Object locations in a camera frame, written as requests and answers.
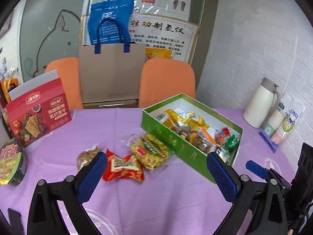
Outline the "brown paper bag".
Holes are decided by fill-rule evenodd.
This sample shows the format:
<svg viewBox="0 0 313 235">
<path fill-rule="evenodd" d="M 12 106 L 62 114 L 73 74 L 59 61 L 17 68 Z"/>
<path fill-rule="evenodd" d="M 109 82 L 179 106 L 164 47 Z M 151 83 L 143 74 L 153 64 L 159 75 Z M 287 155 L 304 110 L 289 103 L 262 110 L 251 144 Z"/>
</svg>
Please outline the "brown paper bag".
<svg viewBox="0 0 313 235">
<path fill-rule="evenodd" d="M 145 64 L 145 45 L 121 43 L 82 46 L 79 76 L 85 107 L 139 98 L 139 84 Z"/>
</svg>

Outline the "red candy packet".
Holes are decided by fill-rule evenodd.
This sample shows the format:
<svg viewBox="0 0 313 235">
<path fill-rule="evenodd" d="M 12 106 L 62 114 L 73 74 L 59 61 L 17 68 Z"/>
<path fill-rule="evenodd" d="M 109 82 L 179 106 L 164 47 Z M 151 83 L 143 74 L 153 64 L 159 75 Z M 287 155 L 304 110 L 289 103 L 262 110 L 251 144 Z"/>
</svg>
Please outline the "red candy packet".
<svg viewBox="0 0 313 235">
<path fill-rule="evenodd" d="M 215 141 L 218 145 L 225 145 L 230 138 L 230 131 L 227 127 L 215 131 Z"/>
</svg>

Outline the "red cracker box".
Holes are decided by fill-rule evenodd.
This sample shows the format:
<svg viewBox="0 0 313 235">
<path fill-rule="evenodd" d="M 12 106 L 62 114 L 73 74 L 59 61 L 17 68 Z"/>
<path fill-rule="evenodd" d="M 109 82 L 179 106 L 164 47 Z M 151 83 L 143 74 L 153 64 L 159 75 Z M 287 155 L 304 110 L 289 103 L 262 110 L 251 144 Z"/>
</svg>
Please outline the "red cracker box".
<svg viewBox="0 0 313 235">
<path fill-rule="evenodd" d="M 8 121 L 24 147 L 72 120 L 57 70 L 21 84 L 9 97 Z"/>
</svg>

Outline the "yellow snack packet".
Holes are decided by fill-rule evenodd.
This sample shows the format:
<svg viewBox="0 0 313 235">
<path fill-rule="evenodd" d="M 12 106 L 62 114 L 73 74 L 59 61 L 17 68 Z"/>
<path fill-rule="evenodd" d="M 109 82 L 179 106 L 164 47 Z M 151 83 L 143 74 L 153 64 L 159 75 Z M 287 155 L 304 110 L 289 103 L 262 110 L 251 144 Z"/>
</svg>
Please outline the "yellow snack packet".
<svg viewBox="0 0 313 235">
<path fill-rule="evenodd" d="M 210 127 L 205 120 L 195 112 L 177 113 L 172 109 L 167 109 L 156 116 L 156 120 L 171 130 L 175 130 L 178 127 L 188 127 L 190 130 L 202 127 L 207 130 Z"/>
</svg>

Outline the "yellow chips bag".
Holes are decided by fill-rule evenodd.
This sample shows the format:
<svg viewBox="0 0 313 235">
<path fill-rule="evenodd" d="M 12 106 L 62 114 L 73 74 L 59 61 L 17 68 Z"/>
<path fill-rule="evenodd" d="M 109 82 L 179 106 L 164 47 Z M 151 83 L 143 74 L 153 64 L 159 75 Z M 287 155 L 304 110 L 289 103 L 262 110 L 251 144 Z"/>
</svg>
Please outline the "yellow chips bag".
<svg viewBox="0 0 313 235">
<path fill-rule="evenodd" d="M 150 133 L 131 138 L 128 147 L 133 156 L 149 171 L 163 166 L 174 152 Z"/>
</svg>

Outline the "right orange chair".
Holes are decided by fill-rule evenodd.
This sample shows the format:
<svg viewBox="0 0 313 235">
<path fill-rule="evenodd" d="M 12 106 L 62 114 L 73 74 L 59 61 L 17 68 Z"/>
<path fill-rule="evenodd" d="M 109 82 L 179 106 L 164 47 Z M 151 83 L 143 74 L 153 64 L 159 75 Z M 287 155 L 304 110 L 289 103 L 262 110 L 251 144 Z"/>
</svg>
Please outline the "right orange chair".
<svg viewBox="0 0 313 235">
<path fill-rule="evenodd" d="M 178 94 L 195 98 L 194 71 L 188 63 L 167 58 L 152 58 L 142 69 L 139 107 L 147 108 Z"/>
</svg>

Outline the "mixed nuts packet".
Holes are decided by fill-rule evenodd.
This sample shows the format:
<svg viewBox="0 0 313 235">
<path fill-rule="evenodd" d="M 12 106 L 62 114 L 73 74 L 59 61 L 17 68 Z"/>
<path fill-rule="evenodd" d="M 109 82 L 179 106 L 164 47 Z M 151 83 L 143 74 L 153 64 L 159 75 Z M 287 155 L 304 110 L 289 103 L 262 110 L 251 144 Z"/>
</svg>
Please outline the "mixed nuts packet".
<svg viewBox="0 0 313 235">
<path fill-rule="evenodd" d="M 189 143 L 192 143 L 192 141 L 196 137 L 196 132 L 191 129 L 189 125 L 187 126 L 178 126 L 175 129 L 176 134 L 178 134 L 181 138 L 186 140 Z"/>
</svg>

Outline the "paper cup stack package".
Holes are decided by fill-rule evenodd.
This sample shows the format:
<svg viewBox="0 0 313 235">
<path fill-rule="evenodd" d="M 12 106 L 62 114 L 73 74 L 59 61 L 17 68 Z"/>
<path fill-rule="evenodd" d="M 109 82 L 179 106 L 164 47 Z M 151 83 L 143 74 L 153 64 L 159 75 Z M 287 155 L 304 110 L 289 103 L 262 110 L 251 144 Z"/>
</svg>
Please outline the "paper cup stack package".
<svg viewBox="0 0 313 235">
<path fill-rule="evenodd" d="M 305 104 L 295 94 L 286 92 L 282 97 L 276 110 L 258 132 L 273 153 L 294 131 L 305 109 Z"/>
</svg>

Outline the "left orange chair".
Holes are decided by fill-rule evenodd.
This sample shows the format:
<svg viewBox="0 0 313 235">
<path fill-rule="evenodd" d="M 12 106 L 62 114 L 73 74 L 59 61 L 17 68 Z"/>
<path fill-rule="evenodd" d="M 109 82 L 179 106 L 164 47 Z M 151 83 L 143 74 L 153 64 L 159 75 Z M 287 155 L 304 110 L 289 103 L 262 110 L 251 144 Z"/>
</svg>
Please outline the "left orange chair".
<svg viewBox="0 0 313 235">
<path fill-rule="evenodd" d="M 84 109 L 81 96 L 79 61 L 77 57 L 67 57 L 52 61 L 45 72 L 57 70 L 70 109 Z"/>
</svg>

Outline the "red orange snack packet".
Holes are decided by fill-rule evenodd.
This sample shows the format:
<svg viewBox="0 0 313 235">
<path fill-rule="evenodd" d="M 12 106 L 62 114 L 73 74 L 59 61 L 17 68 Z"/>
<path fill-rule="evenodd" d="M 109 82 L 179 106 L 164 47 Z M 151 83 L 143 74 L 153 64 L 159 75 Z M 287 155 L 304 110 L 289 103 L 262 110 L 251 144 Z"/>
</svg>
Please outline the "red orange snack packet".
<svg viewBox="0 0 313 235">
<path fill-rule="evenodd" d="M 102 175 L 104 181 L 115 179 L 132 178 L 136 181 L 144 181 L 143 165 L 133 155 L 127 155 L 123 158 L 106 149 L 108 164 Z"/>
</svg>

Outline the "clear rice cracker packet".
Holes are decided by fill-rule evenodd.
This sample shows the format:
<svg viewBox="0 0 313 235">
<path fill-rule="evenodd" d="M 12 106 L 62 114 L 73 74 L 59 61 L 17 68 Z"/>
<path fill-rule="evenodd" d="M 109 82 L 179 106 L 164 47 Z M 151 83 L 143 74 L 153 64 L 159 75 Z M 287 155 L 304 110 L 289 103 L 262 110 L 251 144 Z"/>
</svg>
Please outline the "clear rice cracker packet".
<svg viewBox="0 0 313 235">
<path fill-rule="evenodd" d="M 223 160 L 223 162 L 225 164 L 228 164 L 229 163 L 229 160 L 230 160 L 230 154 L 227 150 L 225 149 L 222 149 L 222 148 L 217 148 L 216 149 L 216 154 Z"/>
</svg>

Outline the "purple tablecloth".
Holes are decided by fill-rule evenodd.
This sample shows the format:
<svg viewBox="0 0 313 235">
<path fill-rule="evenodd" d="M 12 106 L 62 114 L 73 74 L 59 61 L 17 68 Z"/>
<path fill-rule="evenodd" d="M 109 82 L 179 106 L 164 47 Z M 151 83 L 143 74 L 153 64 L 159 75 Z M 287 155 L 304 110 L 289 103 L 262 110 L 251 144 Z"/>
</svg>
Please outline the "purple tablecloth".
<svg viewBox="0 0 313 235">
<path fill-rule="evenodd" d="M 141 133 L 141 109 L 76 110 L 72 120 L 26 149 L 27 171 L 18 186 L 1 187 L 1 210 L 27 222 L 39 180 L 62 181 L 77 173 L 79 153 L 93 145 L 118 156 Z M 145 180 L 100 181 L 84 208 L 102 234 L 212 234 L 230 209 L 217 185 L 174 158 L 144 173 Z"/>
</svg>

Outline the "chinese text poster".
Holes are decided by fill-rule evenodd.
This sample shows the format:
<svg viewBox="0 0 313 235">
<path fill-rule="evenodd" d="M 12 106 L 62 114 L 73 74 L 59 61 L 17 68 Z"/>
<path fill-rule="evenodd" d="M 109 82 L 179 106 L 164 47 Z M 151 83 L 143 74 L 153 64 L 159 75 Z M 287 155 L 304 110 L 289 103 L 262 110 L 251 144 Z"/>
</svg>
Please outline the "chinese text poster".
<svg viewBox="0 0 313 235">
<path fill-rule="evenodd" d="M 128 33 L 132 42 L 148 48 L 170 49 L 171 57 L 191 63 L 200 26 L 156 14 L 132 14 Z"/>
</svg>

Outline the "peanut packet pink label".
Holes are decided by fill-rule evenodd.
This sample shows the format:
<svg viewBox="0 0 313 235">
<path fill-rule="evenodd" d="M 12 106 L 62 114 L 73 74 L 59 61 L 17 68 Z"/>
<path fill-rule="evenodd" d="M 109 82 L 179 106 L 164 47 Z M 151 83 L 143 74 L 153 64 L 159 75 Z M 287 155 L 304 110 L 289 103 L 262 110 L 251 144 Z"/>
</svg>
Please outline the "peanut packet pink label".
<svg viewBox="0 0 313 235">
<path fill-rule="evenodd" d="M 88 165 L 99 152 L 99 145 L 93 145 L 87 150 L 81 152 L 77 159 L 77 170 L 80 171 L 84 166 Z"/>
</svg>

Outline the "green candy packet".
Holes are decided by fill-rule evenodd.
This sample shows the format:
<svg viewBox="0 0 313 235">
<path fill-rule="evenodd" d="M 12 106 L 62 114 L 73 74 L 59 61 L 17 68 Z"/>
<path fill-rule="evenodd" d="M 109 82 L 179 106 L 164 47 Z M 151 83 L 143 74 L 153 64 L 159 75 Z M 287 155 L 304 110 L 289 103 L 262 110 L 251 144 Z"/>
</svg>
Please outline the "green candy packet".
<svg viewBox="0 0 313 235">
<path fill-rule="evenodd" d="M 240 139 L 238 139 L 235 135 L 232 135 L 227 139 L 225 147 L 228 151 L 232 152 L 238 147 L 239 143 Z"/>
</svg>

